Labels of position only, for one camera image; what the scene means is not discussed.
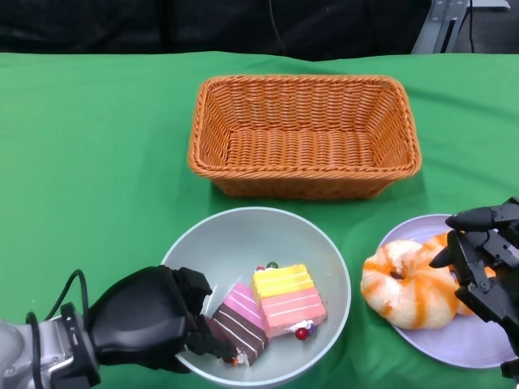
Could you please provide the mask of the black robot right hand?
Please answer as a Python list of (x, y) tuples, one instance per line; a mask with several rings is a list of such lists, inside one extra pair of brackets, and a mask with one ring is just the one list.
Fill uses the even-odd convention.
[(499, 324), (518, 353), (518, 198), (448, 217), (447, 247), (430, 262), (453, 266), (456, 297), (485, 322)]

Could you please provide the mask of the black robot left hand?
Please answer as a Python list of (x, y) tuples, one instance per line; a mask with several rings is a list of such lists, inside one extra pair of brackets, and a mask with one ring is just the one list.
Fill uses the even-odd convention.
[(237, 349), (202, 315), (212, 290), (204, 274), (146, 267), (111, 286), (88, 310), (88, 336), (102, 365), (141, 365), (185, 374), (188, 350), (232, 361)]

